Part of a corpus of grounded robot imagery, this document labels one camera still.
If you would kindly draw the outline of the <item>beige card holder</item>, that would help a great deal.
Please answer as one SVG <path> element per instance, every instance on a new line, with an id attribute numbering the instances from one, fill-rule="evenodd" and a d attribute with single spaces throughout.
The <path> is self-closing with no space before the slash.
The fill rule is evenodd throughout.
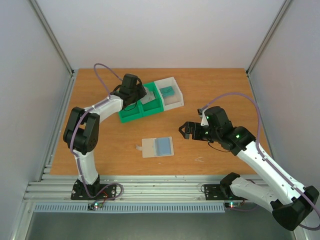
<path id="1" fill-rule="evenodd" d="M 135 148 L 141 151 L 143 158 L 170 157 L 174 155 L 173 139 L 171 136 L 143 138 L 141 145 Z"/>

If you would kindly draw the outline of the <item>white card magnetic stripe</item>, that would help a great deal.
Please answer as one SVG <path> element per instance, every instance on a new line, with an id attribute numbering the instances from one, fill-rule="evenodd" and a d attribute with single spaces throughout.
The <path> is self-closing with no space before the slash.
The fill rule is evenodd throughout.
<path id="1" fill-rule="evenodd" d="M 153 101 L 156 97 L 153 91 L 147 91 L 145 98 L 148 101 Z"/>
<path id="2" fill-rule="evenodd" d="M 154 96 L 154 95 L 146 95 L 146 96 L 144 96 L 141 100 L 140 100 L 140 102 L 143 104 L 143 105 L 145 105 L 145 104 L 147 104 L 147 103 L 149 103 L 149 102 L 151 102 L 151 101 L 154 101 L 156 99 L 156 97 Z"/>

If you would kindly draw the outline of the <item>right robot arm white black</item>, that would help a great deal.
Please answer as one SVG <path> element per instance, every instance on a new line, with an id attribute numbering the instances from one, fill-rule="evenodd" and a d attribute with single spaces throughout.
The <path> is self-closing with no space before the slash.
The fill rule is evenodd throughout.
<path id="1" fill-rule="evenodd" d="M 305 186 L 290 176 L 243 126 L 233 126 L 225 110 L 219 106 L 199 110 L 201 122 L 187 121 L 178 131 L 185 139 L 219 143 L 227 152 L 247 163 L 268 185 L 261 187 L 231 172 L 220 181 L 225 198 L 247 199 L 272 213 L 286 230 L 294 231 L 316 208 L 319 191 Z"/>

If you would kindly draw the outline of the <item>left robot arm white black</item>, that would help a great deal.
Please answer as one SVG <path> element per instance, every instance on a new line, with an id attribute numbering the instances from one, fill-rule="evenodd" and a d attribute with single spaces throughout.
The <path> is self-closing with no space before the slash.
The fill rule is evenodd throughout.
<path id="1" fill-rule="evenodd" d="M 96 199 L 104 190 L 100 185 L 100 176 L 94 159 L 100 123 L 137 103 L 146 94 L 141 79 L 127 73 L 121 84 L 102 101 L 87 108 L 74 107 L 71 110 L 63 133 L 63 141 L 73 154 L 78 170 L 78 178 L 71 193 L 73 200 Z"/>

